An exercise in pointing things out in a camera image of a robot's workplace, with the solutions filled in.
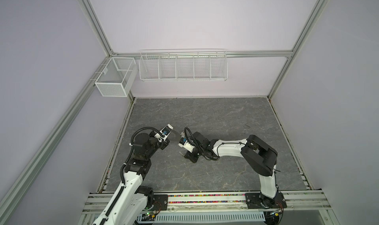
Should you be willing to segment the large toothed metal keyring disc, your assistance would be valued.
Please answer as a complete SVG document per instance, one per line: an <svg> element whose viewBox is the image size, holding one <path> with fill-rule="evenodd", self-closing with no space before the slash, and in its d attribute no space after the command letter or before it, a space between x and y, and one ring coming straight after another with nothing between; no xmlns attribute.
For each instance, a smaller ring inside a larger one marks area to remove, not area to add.
<svg viewBox="0 0 379 225"><path fill-rule="evenodd" d="M169 139L174 140L174 141L180 141L180 139L183 136L184 136L183 132L178 132L178 131L172 130L170 135L169 135Z"/></svg>

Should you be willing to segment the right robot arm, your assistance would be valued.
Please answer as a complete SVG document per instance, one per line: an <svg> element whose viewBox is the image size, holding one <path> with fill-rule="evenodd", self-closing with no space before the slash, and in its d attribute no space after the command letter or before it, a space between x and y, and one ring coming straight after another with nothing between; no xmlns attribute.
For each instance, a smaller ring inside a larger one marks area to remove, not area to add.
<svg viewBox="0 0 379 225"><path fill-rule="evenodd" d="M208 140L199 132L192 133L184 129L184 136L179 146L186 149L184 158L196 163L202 156L207 160L217 161L221 157L240 157L259 175L260 191L245 195L249 209L284 209L287 207L284 195L276 183L277 151L256 135L246 139L224 141Z"/></svg>

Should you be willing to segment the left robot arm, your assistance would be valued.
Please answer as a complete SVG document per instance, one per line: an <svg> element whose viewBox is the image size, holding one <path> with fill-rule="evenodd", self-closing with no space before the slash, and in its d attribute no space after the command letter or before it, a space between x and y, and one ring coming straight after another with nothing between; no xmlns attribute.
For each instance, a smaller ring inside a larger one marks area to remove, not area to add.
<svg viewBox="0 0 379 225"><path fill-rule="evenodd" d="M154 191L142 182L151 168L151 157L170 143L172 130L170 124L161 130L147 126L132 134L131 151L119 171L120 184L94 225L134 225L144 209L154 206Z"/></svg>

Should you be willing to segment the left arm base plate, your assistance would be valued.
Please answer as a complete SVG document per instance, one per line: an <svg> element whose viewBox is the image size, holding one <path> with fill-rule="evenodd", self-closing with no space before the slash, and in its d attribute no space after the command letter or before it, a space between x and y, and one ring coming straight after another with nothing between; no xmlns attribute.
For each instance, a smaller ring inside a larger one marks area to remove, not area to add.
<svg viewBox="0 0 379 225"><path fill-rule="evenodd" d="M148 196L147 206L144 211L166 211L168 207L167 194L154 194Z"/></svg>

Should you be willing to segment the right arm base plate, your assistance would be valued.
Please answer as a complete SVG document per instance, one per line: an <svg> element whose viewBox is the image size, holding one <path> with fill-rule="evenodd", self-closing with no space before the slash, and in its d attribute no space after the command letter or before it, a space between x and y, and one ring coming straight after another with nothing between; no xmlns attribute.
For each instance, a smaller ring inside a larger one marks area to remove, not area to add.
<svg viewBox="0 0 379 225"><path fill-rule="evenodd" d="M245 193L248 209L284 209L287 208L285 198L277 192L274 198L269 198L260 192Z"/></svg>

